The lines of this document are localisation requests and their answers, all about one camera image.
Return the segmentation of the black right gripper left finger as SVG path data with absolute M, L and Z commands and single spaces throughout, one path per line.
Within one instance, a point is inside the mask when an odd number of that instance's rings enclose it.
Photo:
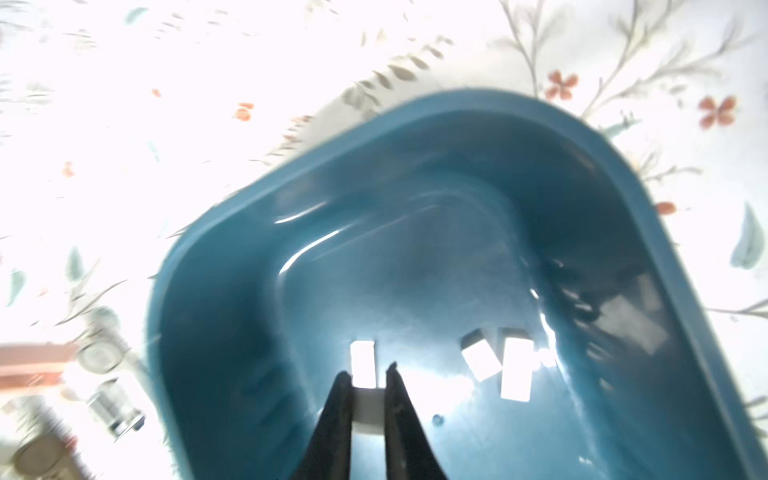
M 348 480 L 354 387 L 352 377 L 340 372 L 333 382 L 310 443 L 291 480 Z

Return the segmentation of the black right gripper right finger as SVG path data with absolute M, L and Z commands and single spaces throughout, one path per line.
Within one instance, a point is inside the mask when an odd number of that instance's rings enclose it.
M 393 362 L 386 371 L 384 437 L 388 480 L 446 480 Z

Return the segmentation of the pink mini stapler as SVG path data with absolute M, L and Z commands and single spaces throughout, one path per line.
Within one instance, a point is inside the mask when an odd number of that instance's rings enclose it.
M 147 414 L 126 382 L 142 380 L 129 352 L 111 340 L 87 344 L 10 344 L 1 347 L 1 395 L 56 393 L 83 402 L 119 439 L 144 427 Z

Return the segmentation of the staple strip five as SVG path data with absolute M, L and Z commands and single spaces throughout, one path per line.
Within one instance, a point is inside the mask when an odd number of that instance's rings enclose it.
M 352 432 L 361 435 L 384 435 L 385 390 L 353 388 Z

